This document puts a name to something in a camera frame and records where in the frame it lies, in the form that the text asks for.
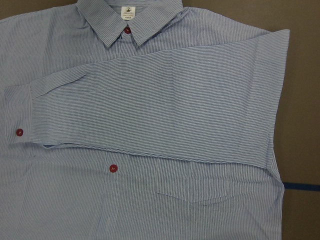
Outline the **light blue striped shirt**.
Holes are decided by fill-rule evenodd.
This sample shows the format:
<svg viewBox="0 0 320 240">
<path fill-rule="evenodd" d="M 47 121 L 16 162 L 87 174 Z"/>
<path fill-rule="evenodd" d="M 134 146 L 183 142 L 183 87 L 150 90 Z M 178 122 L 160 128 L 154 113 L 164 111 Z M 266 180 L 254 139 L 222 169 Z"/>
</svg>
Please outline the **light blue striped shirt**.
<svg viewBox="0 0 320 240">
<path fill-rule="evenodd" d="M 180 0 L 2 19 L 1 239 L 281 239 L 289 41 Z"/>
</svg>

